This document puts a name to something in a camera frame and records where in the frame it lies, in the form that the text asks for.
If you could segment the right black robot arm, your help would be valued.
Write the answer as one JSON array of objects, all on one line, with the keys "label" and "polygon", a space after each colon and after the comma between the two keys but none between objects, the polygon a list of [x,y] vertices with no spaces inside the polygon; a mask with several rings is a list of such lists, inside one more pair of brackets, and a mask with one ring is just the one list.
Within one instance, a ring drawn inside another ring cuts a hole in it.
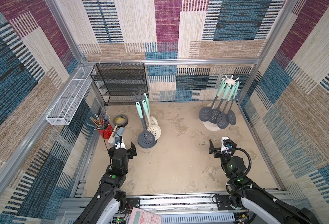
[{"label": "right black robot arm", "polygon": [[273,196],[257,185],[247,174],[252,167],[249,153],[230,138],[223,137],[220,147],[209,141],[209,154],[220,159],[221,168],[229,179],[226,191],[235,210],[247,209],[268,224],[318,224],[307,208],[299,209]]}]

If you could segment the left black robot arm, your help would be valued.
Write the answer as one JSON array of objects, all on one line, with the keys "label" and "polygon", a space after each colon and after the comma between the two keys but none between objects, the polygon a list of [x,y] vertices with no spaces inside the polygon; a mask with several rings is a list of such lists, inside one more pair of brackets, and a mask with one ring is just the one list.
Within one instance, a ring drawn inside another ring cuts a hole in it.
[{"label": "left black robot arm", "polygon": [[129,160],[137,156],[135,144],[131,143],[130,149],[113,146],[108,154],[112,163],[102,176],[95,195],[74,221],[76,224],[111,224],[115,214],[126,209],[127,194],[120,188],[129,171]]}]

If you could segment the white skimmer front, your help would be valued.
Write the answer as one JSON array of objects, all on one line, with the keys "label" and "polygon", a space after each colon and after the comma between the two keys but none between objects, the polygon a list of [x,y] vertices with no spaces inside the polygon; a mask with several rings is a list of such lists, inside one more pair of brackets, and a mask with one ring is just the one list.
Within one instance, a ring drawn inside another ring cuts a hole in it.
[{"label": "white skimmer front", "polygon": [[151,125],[158,125],[157,119],[155,117],[151,116],[151,114],[150,114],[149,98],[146,93],[144,93],[143,95],[144,95],[145,101],[147,103],[147,108],[148,108],[149,116],[150,116],[150,123],[151,123]]}]

